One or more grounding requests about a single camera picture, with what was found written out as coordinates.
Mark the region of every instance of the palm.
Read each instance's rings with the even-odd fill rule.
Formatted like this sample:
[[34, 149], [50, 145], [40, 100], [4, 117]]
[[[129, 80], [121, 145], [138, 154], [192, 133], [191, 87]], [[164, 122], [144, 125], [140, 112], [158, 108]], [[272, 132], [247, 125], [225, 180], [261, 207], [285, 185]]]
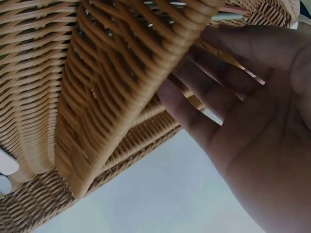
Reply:
[[[169, 81], [159, 97], [207, 152], [261, 227], [310, 232], [309, 39], [269, 27], [225, 31], [222, 35], [216, 28], [207, 28], [202, 37], [239, 60], [265, 85], [202, 47], [192, 46], [173, 74], [224, 121], [222, 126], [195, 110]], [[281, 61], [278, 52], [284, 53]]]

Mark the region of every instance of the tan wicker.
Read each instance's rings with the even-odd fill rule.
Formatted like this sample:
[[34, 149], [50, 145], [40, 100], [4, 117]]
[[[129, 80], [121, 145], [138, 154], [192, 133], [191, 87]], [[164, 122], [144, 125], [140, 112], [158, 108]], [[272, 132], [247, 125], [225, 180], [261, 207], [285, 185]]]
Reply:
[[[155, 2], [0, 3], [0, 144], [20, 163], [9, 177], [15, 191], [0, 200], [0, 232], [41, 225], [76, 201], [69, 187], [82, 197], [180, 129], [152, 96], [221, 1], [184, 0], [183, 8]], [[227, 3], [248, 14], [222, 23], [294, 21], [281, 0]]]

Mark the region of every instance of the wicker basket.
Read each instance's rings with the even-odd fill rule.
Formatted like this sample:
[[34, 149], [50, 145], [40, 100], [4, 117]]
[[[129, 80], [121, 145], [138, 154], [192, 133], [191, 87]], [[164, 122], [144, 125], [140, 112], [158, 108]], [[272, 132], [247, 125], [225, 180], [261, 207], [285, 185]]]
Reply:
[[[41, 225], [180, 130], [153, 95], [222, 2], [155, 2], [1, 2], [0, 143], [20, 169], [0, 200], [0, 232]], [[280, 0], [227, 4], [248, 14], [221, 23], [295, 21]]]

